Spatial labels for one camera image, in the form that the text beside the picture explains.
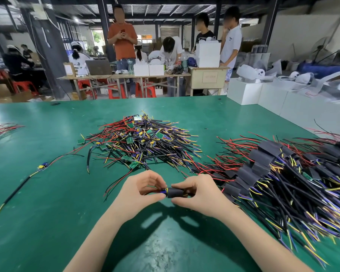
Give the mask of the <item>pile of black sleeved assemblies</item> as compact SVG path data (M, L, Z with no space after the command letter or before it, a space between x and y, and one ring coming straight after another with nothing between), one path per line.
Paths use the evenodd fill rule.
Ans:
M294 141L241 136L191 171L211 176L220 191L254 216L288 250L299 245L323 267L314 243L340 239L340 135Z

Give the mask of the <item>wooden cabinet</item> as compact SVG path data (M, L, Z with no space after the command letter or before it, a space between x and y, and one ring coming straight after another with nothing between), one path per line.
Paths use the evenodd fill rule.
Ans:
M217 95L221 95L228 69L228 67L189 67L190 96L193 96L194 90L217 90Z

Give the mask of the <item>standing fan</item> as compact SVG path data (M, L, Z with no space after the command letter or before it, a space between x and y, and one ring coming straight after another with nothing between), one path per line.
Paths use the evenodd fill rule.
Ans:
M331 50L331 47L329 46L331 40L332 39L330 36L326 36L318 40L313 45L310 54L312 65L328 66L332 64L337 53L337 50L336 51Z

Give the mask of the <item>dark steel column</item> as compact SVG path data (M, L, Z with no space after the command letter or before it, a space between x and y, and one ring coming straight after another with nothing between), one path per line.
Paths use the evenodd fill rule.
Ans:
M39 55L47 82L56 100L71 100L73 86L66 75L66 50L51 0L18 0L27 31Z

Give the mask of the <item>white headset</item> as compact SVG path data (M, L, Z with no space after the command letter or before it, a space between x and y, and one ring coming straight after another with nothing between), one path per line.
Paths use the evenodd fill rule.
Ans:
M265 70L263 68L253 68L247 64L242 64L237 68L236 74L248 80L264 80Z
M289 79L299 84L310 85L314 80L314 74L313 73L302 73L301 74L297 71L294 71L289 75Z

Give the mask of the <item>person's left forearm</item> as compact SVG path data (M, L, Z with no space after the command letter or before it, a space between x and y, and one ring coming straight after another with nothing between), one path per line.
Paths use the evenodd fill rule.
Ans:
M100 272L120 227L133 216L106 211L97 221L63 272Z

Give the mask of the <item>single wired board, white part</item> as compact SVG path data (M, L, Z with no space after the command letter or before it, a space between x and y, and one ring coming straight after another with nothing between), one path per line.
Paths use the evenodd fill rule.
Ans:
M67 153L64 155L60 155L56 158L54 158L54 160L52 160L51 162L45 162L42 163L41 165L39 165L36 169L36 171L30 175L28 175L23 181L21 181L21 183L19 184L18 187L16 187L16 189L5 199L5 201L0 205L0 211L3 209L3 207L21 190L21 188L36 174L46 170L47 168L49 168L52 164L54 164L56 161L58 161L59 159L61 159L62 157L65 156L80 156L80 157L84 157L83 155L79 155L79 154L74 154L74 153Z

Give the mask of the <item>large white box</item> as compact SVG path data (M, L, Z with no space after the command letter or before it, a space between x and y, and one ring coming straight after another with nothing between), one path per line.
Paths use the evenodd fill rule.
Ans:
M227 98L239 105L258 104L263 83L245 83L231 78L228 83Z
M263 83L258 105L279 116L288 92L272 83Z

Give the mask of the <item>white paper bag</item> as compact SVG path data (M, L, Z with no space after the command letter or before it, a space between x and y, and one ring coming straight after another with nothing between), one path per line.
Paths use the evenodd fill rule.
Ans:
M196 44L195 58L199 68L218 68L221 43L215 37L200 38Z

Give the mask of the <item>long wooden table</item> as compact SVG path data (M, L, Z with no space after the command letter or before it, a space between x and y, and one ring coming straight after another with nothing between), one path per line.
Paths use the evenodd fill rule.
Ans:
M174 83L174 86L168 85L167 84L167 77L173 77L176 78L176 81ZM100 75L100 76L91 76L91 75L86 75L86 76L70 76L70 75L66 75L63 77L58 77L59 80L71 80L74 82L77 94L79 99L81 99L81 94L80 94L80 89L78 88L77 85L77 80L80 79L89 79L89 80L98 80L98 79L106 79L107 80L107 84L105 85L93 85L95 89L100 89L100 88L105 88L108 89L108 85L109 84L116 84L118 85L118 88L120 88L120 84L123 84L126 90L126 95L128 98L128 91L127 91L127 84L126 84L126 80L127 79L133 79L134 81L140 81L140 87L141 90L144 91L144 86L143 83L150 83L153 82L154 86L161 86L161 87L173 87L175 88L175 96L179 96L179 79L180 78L186 78L186 77L191 77L190 73L183 73L183 74L164 74L163 76L147 76L147 77L135 77L134 75L130 75L130 74L111 74L111 75Z

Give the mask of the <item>pile of bare wired boards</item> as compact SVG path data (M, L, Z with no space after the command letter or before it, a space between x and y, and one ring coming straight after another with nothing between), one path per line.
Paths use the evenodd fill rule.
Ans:
M149 170L150 164L165 163L179 170L191 170L194 159L201 158L202 150L186 129L178 122L156 120L146 113L126 116L100 126L99 132L86 136L86 144L73 150L77 154L86 146L86 168L90 172L92 155L103 160L105 168L115 163L123 164L130 172L137 168Z

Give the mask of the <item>black sleeved wired circuit board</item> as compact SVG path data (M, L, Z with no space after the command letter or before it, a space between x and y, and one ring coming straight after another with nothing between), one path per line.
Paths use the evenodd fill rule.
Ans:
M167 198L176 198L176 197L188 198L188 197L195 196L195 193L191 193L186 189L179 189L179 188L173 188L173 187L158 189L150 193L162 193Z

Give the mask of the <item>person's left hand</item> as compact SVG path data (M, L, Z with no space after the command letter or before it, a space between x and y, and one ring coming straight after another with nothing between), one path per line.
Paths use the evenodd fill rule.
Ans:
M127 178L111 207L114 208L118 219L124 223L151 205L142 204L141 196L154 194L150 192L167 187L158 173L152 170L141 172Z

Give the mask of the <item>person's right forearm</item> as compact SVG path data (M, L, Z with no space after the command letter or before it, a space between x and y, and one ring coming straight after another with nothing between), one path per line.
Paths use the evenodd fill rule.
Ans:
M239 239L262 272L314 272L234 204L214 217Z

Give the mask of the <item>person's right hand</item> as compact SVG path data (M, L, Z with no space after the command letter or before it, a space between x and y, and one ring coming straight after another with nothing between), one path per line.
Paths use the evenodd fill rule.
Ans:
M194 201L197 209L195 211L219 220L226 209L232 205L208 174L188 177L183 182L172 184L172 187L195 193Z

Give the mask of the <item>cardboard box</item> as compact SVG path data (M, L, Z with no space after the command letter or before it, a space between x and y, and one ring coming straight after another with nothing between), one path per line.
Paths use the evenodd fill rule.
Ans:
M0 104L28 102L32 98L31 91L12 94L5 84L0 84Z

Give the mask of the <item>red plastic stool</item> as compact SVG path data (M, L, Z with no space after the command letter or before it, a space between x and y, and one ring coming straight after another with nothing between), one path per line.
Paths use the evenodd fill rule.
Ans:
M13 89L16 94L22 92L22 91L29 91L33 96L39 96L40 93L38 92L37 88L34 86L34 84L31 81L13 81Z
M139 98L149 97L156 98L156 91L153 82L143 83L144 91L141 90L140 83L136 82L136 93L135 96Z
M120 84L120 88L116 84L108 85L108 98L109 99L126 99L126 90L123 84Z
M86 95L92 97L93 100L97 100L97 89L94 88L91 80L89 79L77 80L77 85L80 91L84 91Z

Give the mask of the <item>grey laptop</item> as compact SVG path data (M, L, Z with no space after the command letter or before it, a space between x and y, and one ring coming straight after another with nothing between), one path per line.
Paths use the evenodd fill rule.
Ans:
M86 66L91 76L113 74L111 64L108 60L86 60Z

